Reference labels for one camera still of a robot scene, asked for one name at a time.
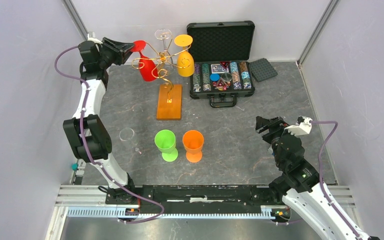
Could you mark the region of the red wine glass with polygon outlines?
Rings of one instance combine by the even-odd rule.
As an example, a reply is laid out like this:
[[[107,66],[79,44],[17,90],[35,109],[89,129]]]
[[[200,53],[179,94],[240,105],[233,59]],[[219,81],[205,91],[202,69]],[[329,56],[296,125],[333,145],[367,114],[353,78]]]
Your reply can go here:
[[[142,51],[145,49],[147,43],[144,40],[136,40],[133,42],[134,47],[131,49],[132,52],[139,53],[139,58],[133,62],[137,62],[137,69],[139,70],[142,79],[145,82],[152,82],[157,79],[157,67],[153,60],[143,55]]]

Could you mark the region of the clear wine glass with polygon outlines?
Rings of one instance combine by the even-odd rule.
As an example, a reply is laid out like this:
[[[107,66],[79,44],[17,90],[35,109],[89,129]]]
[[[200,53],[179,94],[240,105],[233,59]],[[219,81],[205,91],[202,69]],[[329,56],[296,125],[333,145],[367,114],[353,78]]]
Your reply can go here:
[[[157,53],[158,60],[161,64],[173,64],[169,48],[173,42],[173,35],[169,29],[159,29],[154,33],[157,40],[162,42],[163,50]]]
[[[125,127],[121,129],[118,134],[118,137],[128,153],[135,153],[139,156],[142,156],[143,153],[141,151],[141,148],[139,147],[139,140],[137,134],[132,128]]]

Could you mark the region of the yellow wine glass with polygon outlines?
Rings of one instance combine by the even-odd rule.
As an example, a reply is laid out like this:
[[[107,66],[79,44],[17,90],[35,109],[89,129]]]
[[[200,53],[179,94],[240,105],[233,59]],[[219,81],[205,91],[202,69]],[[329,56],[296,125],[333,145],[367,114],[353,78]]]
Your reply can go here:
[[[181,34],[175,37],[175,45],[182,48],[182,51],[177,54],[177,71],[182,77],[190,77],[195,72],[195,63],[189,49],[192,46],[193,38],[188,34]]]

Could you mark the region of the orange wine glass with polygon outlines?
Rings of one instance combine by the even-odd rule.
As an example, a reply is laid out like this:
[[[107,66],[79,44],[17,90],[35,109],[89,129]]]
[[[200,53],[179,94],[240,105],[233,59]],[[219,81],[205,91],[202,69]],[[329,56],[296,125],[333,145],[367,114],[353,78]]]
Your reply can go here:
[[[182,143],[186,151],[186,159],[191,163],[199,162],[202,157],[204,136],[197,130],[189,130],[182,137]]]

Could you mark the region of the green wine glass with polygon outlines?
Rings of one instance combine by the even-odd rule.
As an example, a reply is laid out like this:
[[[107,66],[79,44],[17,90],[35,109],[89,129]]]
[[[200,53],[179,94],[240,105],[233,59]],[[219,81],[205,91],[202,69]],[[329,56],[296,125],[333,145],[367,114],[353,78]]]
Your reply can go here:
[[[177,159],[176,136],[171,130],[160,130],[154,137],[154,143],[161,152],[163,160],[174,162]]]

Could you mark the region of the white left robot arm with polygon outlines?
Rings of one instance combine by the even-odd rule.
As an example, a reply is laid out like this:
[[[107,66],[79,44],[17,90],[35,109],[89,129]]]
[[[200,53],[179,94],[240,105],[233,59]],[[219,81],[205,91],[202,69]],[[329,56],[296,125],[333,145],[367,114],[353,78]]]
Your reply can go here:
[[[106,180],[107,186],[98,189],[106,194],[107,203],[131,204],[138,198],[132,178],[112,154],[111,137],[99,116],[108,86],[107,69],[123,65],[134,47],[134,43],[106,37],[90,37],[73,47],[82,59],[80,76],[71,76],[80,81],[81,97],[74,115],[63,122],[63,130],[73,155],[95,167]]]

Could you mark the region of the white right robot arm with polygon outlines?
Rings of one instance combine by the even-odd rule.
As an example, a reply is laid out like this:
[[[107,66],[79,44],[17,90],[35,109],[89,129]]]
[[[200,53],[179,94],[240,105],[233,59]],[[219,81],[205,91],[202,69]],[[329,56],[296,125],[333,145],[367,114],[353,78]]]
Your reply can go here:
[[[269,184],[269,199],[286,204],[323,240],[375,240],[362,230],[335,200],[319,169],[304,157],[300,136],[308,135],[313,125],[323,125],[310,117],[299,116],[295,124],[282,117],[256,117],[255,131],[270,144],[281,176]]]

